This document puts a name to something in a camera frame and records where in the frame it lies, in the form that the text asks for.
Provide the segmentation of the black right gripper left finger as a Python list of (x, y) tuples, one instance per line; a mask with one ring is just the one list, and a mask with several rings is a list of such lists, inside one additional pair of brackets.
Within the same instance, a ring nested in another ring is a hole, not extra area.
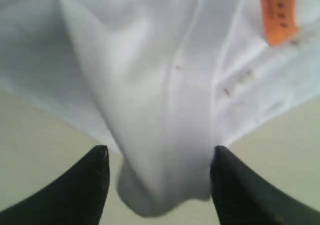
[(96, 145), (46, 187), (2, 210), (2, 225), (98, 225), (110, 186), (109, 150)]

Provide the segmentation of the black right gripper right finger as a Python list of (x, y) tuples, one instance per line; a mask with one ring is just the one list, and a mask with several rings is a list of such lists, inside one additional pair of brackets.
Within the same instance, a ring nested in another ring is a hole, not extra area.
[(318, 225), (320, 212), (266, 181), (227, 147), (210, 166), (211, 196), (221, 225)]

